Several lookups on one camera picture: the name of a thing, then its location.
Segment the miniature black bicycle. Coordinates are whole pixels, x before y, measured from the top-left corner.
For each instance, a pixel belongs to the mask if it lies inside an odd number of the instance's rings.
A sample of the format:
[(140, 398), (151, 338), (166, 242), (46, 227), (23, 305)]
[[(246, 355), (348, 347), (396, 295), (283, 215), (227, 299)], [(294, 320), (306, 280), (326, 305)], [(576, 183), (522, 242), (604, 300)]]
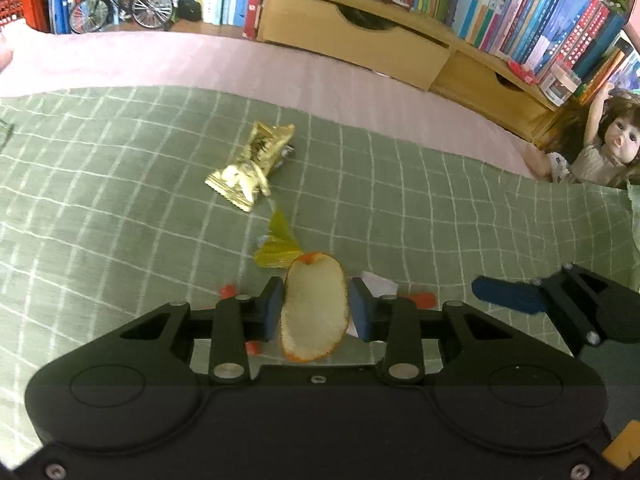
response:
[(107, 24), (133, 22), (146, 29), (170, 29), (178, 0), (79, 0), (70, 9), (70, 31), (100, 32)]

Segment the green checked cloth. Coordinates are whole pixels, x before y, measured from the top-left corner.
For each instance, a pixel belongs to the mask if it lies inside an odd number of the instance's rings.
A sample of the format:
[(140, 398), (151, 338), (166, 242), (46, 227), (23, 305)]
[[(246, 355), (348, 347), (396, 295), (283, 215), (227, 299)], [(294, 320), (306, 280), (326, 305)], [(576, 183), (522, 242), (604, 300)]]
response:
[[(250, 212), (205, 184), (255, 122), (294, 125), (292, 154)], [(639, 283), (636, 202), (537, 182), (301, 110), (183, 88), (77, 89), (1, 103), (1, 433), (28, 438), (34, 371), (171, 300), (256, 292), (253, 255), (279, 209), (307, 252), (405, 292), (471, 295), (574, 262)]]

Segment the small red scrap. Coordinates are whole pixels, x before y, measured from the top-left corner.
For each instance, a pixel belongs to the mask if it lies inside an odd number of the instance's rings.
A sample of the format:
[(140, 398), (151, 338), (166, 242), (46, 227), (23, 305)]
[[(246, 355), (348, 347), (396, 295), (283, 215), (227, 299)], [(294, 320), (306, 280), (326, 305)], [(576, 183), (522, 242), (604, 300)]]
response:
[(219, 291), (219, 296), (221, 300), (229, 299), (235, 297), (238, 294), (235, 286), (233, 284), (227, 284), (221, 287)]

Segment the pink tablecloth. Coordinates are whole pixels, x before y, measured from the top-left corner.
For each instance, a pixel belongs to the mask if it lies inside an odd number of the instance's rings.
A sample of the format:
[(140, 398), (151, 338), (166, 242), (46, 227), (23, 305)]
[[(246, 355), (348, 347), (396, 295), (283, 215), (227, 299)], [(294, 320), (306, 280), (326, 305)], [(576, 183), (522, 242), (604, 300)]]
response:
[(23, 20), (1, 29), (5, 98), (149, 86), (229, 92), (531, 175), (523, 159), (525, 141), (490, 120), (433, 93), (325, 56), (183, 32), (52, 35)]

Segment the row of books on shelf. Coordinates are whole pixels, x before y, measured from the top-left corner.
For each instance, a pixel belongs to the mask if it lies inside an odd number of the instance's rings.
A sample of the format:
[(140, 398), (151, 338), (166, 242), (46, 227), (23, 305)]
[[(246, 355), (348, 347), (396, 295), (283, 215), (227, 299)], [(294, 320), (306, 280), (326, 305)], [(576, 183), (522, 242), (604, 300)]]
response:
[(634, 50), (622, 30), (638, 0), (387, 1), (506, 61), (555, 105), (590, 102)]

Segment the gold snack packet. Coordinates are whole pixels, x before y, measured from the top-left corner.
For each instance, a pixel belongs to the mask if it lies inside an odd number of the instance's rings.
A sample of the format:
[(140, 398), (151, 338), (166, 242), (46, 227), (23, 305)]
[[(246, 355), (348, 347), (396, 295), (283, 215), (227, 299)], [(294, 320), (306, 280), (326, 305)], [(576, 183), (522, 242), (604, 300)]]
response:
[(239, 154), (209, 174), (205, 184), (239, 210), (250, 212), (259, 195), (271, 194), (269, 176), (292, 154), (294, 133), (294, 125), (255, 122)]

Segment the doll with brown hair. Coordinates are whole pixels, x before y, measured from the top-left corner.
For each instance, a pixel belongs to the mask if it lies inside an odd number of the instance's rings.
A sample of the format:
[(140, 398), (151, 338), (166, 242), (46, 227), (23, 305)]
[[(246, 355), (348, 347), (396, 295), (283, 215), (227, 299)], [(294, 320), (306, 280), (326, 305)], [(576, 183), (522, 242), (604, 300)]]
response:
[(588, 107), (573, 106), (555, 152), (530, 144), (523, 158), (541, 180), (626, 188), (639, 183), (639, 97), (604, 84)]

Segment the pink striped candy wrapper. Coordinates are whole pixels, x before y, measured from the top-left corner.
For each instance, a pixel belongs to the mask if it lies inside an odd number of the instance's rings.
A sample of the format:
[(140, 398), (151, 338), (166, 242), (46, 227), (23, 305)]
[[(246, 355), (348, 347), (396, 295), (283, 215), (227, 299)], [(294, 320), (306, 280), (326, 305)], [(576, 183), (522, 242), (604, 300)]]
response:
[(398, 285), (378, 274), (362, 271), (348, 282), (347, 333), (364, 342), (386, 341)]

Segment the wooden drawer shelf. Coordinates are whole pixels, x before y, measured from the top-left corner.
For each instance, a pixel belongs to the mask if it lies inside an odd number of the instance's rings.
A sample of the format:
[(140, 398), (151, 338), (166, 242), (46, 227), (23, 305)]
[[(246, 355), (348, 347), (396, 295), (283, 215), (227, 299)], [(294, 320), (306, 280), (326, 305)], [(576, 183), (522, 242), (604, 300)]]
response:
[(264, 0), (262, 42), (336, 58), (431, 91), (525, 140), (544, 140), (558, 114), (501, 58), (434, 18), (383, 0)]

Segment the small crumpled gold wrapper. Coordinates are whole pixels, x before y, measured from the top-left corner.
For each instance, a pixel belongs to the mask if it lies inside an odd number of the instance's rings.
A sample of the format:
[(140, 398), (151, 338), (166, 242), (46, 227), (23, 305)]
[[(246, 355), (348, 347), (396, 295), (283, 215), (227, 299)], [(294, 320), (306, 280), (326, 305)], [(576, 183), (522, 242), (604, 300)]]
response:
[(276, 210), (271, 216), (268, 233), (258, 242), (254, 263), (264, 269), (286, 269), (303, 253), (290, 222)]

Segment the red wrapper piece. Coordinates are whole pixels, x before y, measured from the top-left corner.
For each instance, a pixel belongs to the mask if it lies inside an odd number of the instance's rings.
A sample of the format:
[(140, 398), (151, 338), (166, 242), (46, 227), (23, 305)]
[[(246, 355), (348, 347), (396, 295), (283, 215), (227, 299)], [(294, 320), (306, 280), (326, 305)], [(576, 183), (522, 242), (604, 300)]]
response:
[(437, 307), (437, 298), (431, 292), (418, 292), (417, 294), (408, 295), (407, 299), (411, 300), (419, 310), (435, 309)]

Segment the apple slice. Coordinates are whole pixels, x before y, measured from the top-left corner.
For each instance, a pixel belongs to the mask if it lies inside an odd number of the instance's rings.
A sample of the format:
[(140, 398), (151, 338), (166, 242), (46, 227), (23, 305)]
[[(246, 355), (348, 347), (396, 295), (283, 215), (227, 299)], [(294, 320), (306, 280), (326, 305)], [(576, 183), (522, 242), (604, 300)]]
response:
[(328, 356), (349, 326), (347, 280), (340, 263), (324, 252), (296, 258), (284, 281), (280, 343), (290, 361)]

